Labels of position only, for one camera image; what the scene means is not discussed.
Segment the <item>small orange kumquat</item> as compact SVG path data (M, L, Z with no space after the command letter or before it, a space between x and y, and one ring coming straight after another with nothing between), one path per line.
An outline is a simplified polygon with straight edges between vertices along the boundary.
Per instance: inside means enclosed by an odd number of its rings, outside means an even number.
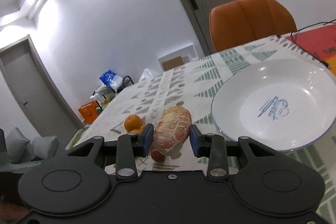
M146 125L143 124L141 127L139 128L134 128L132 130L129 131L129 134L141 134L142 131L145 129Z

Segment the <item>large orange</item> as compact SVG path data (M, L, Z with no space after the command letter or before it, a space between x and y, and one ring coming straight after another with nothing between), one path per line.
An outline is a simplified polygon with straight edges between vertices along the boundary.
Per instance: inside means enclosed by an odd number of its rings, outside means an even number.
M142 127L142 119L137 115L130 115L124 120L123 126L127 132L140 130Z

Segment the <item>peeled pomelo segment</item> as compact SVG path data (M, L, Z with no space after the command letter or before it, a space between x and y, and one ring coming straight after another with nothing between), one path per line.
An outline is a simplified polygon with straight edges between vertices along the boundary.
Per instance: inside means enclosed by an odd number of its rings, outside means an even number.
M178 152L190 134L190 112L182 106L171 106L163 111L154 129L153 147L163 156Z

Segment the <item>small red fruit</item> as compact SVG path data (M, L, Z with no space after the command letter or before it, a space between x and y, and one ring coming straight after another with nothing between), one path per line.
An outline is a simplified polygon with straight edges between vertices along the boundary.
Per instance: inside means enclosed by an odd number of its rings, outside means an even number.
M156 149L153 149L151 151L151 158L155 161L155 162L164 162L165 161L165 156L162 155L159 151L157 151Z

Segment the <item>orange box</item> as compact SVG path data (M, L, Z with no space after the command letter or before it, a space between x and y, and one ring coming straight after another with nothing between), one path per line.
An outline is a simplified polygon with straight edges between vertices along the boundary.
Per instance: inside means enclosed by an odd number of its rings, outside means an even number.
M92 124L99 116L99 113L96 110L98 107L97 102L92 101L81 106L78 111L87 124Z

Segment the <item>black metal rack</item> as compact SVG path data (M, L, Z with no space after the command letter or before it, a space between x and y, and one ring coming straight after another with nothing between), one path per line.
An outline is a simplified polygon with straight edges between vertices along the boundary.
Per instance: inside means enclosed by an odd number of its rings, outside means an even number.
M130 76L122 77L122 85L118 89L110 88L102 83L102 86L93 92L91 99L97 102L100 109L103 109L118 93L133 84L134 81Z

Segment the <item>blue white plastic bag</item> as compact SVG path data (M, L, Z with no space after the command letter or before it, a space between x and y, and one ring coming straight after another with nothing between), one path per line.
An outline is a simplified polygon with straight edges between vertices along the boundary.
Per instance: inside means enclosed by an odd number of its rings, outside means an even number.
M118 89L122 85L122 77L111 70L104 72L99 79L105 86Z

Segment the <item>clear plastic bag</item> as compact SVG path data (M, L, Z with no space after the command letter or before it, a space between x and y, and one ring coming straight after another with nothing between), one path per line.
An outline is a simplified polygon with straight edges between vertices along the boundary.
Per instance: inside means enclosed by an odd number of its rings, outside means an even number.
M152 71L151 69L149 68L145 68L141 74L141 77L139 78L139 81L138 82L144 82L144 81L147 81L147 80L151 80L153 79L154 77L157 77L158 73L155 72L155 71Z

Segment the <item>white ceramic plate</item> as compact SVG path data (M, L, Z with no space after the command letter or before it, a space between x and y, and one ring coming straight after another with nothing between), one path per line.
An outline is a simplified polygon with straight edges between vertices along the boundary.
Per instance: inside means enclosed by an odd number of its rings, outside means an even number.
M219 88L211 115L230 140L247 136L280 152L301 149L335 122L335 76L299 59L250 65Z

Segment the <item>grey side door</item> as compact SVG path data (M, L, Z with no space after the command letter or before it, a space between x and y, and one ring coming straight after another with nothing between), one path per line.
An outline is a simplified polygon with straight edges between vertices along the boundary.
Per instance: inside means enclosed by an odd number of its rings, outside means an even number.
M1 48L1 72L41 136L56 135L66 145L84 127L47 73L29 35Z

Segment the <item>grey sofa cushion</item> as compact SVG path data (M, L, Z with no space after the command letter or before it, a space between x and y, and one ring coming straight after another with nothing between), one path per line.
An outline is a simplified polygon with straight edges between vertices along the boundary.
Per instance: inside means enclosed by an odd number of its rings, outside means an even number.
M35 138L32 142L33 154L42 160L48 160L55 156L58 147L57 136Z
M5 138L5 141L9 162L16 164L26 150L30 140L27 139L17 127L15 127Z

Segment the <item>white foam packaging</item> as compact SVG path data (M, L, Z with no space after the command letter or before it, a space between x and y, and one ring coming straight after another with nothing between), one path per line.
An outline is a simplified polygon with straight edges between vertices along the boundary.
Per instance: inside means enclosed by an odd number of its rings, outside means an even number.
M179 67L198 58L193 44L189 44L179 50L175 50L165 56L158 58L158 62L164 71Z

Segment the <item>orange leather chair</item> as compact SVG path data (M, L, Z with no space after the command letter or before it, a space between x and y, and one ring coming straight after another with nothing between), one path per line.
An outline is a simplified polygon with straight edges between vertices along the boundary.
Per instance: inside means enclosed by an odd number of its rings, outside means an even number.
M297 30L291 13L276 0L235 0L209 13L210 37L216 52L272 35Z

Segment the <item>red orange cartoon mat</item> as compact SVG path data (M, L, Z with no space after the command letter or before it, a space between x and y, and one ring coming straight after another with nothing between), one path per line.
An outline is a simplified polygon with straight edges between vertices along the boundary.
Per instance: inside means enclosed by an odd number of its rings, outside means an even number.
M291 33L286 37L295 47L320 61L335 75L335 22L323 23L319 28Z

